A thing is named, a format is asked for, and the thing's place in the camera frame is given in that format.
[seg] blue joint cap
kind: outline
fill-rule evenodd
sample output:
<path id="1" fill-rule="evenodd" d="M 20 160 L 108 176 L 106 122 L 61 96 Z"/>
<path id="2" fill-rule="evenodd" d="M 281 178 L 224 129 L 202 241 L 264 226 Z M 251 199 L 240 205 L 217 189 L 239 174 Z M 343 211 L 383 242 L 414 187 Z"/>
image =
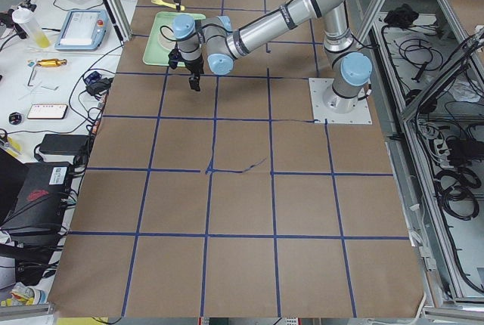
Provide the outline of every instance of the blue joint cap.
<path id="1" fill-rule="evenodd" d="M 229 32 L 232 31 L 232 23 L 230 21 L 230 17 L 226 15 L 218 16 L 222 24 L 224 24 L 224 28 L 226 28 Z"/>
<path id="2" fill-rule="evenodd" d="M 353 52 L 346 55 L 341 63 L 341 76 L 354 87 L 361 87 L 370 79 L 373 65 L 362 53 Z"/>
<path id="3" fill-rule="evenodd" d="M 209 67 L 217 76 L 224 76 L 232 71 L 234 61 L 227 54 L 215 53 L 209 55 Z"/>
<path id="4" fill-rule="evenodd" d="M 172 23 L 173 35 L 177 39 L 183 39 L 192 34 L 195 29 L 195 19 L 187 14 L 180 14 Z"/>

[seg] floor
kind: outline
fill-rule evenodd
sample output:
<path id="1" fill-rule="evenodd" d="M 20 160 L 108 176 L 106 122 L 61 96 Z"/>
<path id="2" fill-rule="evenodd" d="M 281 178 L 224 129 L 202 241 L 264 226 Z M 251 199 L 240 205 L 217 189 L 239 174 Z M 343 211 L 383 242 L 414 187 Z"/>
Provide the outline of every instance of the floor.
<path id="1" fill-rule="evenodd" d="M 184 0 L 241 26 L 285 0 Z M 312 121 L 306 23 L 207 74 L 141 61 L 139 0 L 49 296 L 60 316 L 413 317 L 417 257 L 373 125 Z"/>

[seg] metal mounting plate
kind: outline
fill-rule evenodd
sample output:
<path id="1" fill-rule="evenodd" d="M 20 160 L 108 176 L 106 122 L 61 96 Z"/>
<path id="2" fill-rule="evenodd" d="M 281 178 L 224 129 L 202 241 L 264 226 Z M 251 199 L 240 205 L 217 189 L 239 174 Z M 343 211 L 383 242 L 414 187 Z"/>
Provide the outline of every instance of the metal mounting plate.
<path id="1" fill-rule="evenodd" d="M 343 123 L 347 125 L 371 125 L 371 115 L 366 100 L 358 101 L 356 107 L 350 113 L 335 113 L 323 104 L 323 92 L 333 84 L 332 78 L 310 78 L 309 88 L 311 90 L 312 115 L 316 123 Z M 362 89 L 359 97 L 365 95 Z"/>

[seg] metal shelf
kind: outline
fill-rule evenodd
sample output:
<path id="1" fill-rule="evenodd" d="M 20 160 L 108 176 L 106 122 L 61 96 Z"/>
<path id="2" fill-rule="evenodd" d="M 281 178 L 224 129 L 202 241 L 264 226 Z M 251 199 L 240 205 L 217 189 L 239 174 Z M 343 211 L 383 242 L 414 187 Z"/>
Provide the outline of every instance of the metal shelf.
<path id="1" fill-rule="evenodd" d="M 458 266 L 454 260 L 452 247 L 449 242 L 447 233 L 445 231 L 445 223 L 442 220 L 442 215 L 439 209 L 439 204 L 436 201 L 435 194 L 434 194 L 434 186 L 433 186 L 433 175 L 430 171 L 429 165 L 427 164 L 427 157 L 424 153 L 423 148 L 420 145 L 419 140 L 417 139 L 417 133 L 415 131 L 414 123 L 413 123 L 413 115 L 408 114 L 407 118 L 403 117 L 403 113 L 408 111 L 407 104 L 405 103 L 405 98 L 403 94 L 410 89 L 421 89 L 425 90 L 426 87 L 430 85 L 433 81 L 432 77 L 429 77 L 427 82 L 425 82 L 425 78 L 417 83 L 411 79 L 411 77 L 415 77 L 418 69 L 413 67 L 412 65 L 406 63 L 403 59 L 399 60 L 399 54 L 395 47 L 390 48 L 390 54 L 392 56 L 391 59 L 398 60 L 398 67 L 397 71 L 393 69 L 392 62 L 388 56 L 385 47 L 385 41 L 383 40 L 382 35 L 380 34 L 382 26 L 385 25 L 383 22 L 383 18 L 386 14 L 381 13 L 379 19 L 374 24 L 374 31 L 376 40 L 380 46 L 380 53 L 383 61 L 383 65 L 389 79 L 390 88 L 392 91 L 392 95 L 396 102 L 396 110 L 397 114 L 400 115 L 401 125 L 403 127 L 405 137 L 408 142 L 408 146 L 410 147 L 412 160 L 414 163 L 414 167 L 416 168 L 417 176 L 420 182 L 420 188 L 423 193 L 423 198 L 425 199 L 425 203 L 427 204 L 428 212 L 432 219 L 433 227 L 435 228 L 435 234 L 437 236 L 439 242 L 439 251 L 442 251 L 443 258 L 445 264 L 439 266 L 439 270 L 441 271 L 442 268 L 445 269 L 445 274 L 442 274 L 444 278 L 450 279 L 450 290 L 452 294 L 452 298 L 455 301 L 478 301 L 484 302 L 484 296 L 479 294 L 478 292 L 472 290 L 463 280 L 461 275 L 458 271 Z M 415 22 L 416 24 L 420 25 L 427 25 L 431 24 L 435 21 L 435 17 L 432 15 L 422 15 L 419 19 Z M 391 28 L 387 30 L 385 34 L 385 40 L 388 43 L 393 42 L 394 39 L 402 37 L 404 35 L 409 35 L 411 32 Z M 439 45 L 439 51 L 441 51 L 446 58 L 449 56 L 450 52 L 453 50 L 454 46 L 457 45 L 455 42 L 453 45 L 446 45 L 443 44 L 439 39 L 433 37 L 426 37 L 427 40 L 431 41 L 433 45 Z M 446 113 L 444 110 L 445 103 L 452 101 L 450 94 L 445 94 L 439 99 L 439 105 L 436 109 L 435 114 L 430 116 L 431 119 L 450 119 L 451 116 Z M 478 116 L 473 116 L 470 114 L 459 114 L 459 119 L 463 121 L 472 121 L 479 119 Z M 481 175 L 481 178 L 484 178 L 484 166 L 479 168 L 477 174 Z M 479 240 L 480 238 L 484 237 L 484 216 L 479 215 L 478 218 L 475 218 L 472 223 L 470 222 L 463 222 L 459 221 L 455 218 L 450 216 L 446 216 L 447 222 L 453 226 L 454 228 L 451 230 L 453 233 L 453 237 L 455 237 L 455 242 L 459 248 L 463 250 L 460 251 L 460 258 L 461 262 L 465 263 L 463 268 L 466 272 L 470 273 L 470 278 L 472 278 L 474 283 L 480 283 L 479 274 L 477 273 L 476 266 L 474 263 L 478 261 L 479 263 L 484 262 L 484 242 Z M 482 255 L 474 255 L 473 253 L 480 252 Z"/>
<path id="2" fill-rule="evenodd" d="M 439 3 L 442 12 L 444 13 L 445 19 L 447 20 L 452 32 L 455 34 L 456 38 L 459 42 L 465 40 L 469 35 L 467 34 L 466 30 L 462 27 L 461 22 L 459 21 L 457 14 L 452 9 L 452 6 L 449 4 L 448 0 L 437 0 Z M 484 76 L 484 65 L 479 58 L 477 53 L 472 55 L 472 61 L 474 65 L 474 69 L 479 71 L 481 76 Z"/>

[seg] yellow spoon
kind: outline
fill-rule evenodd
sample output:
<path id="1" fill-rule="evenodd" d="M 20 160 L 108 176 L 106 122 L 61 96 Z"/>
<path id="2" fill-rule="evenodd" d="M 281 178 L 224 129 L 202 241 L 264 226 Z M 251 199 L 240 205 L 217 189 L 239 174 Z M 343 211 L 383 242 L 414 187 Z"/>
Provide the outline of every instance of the yellow spoon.
<path id="1" fill-rule="evenodd" d="M 164 2 L 163 0 L 151 0 L 153 4 L 167 6 L 168 8 L 176 9 L 175 4 L 170 4 L 169 2 Z M 185 6 L 180 5 L 180 11 L 185 11 Z"/>

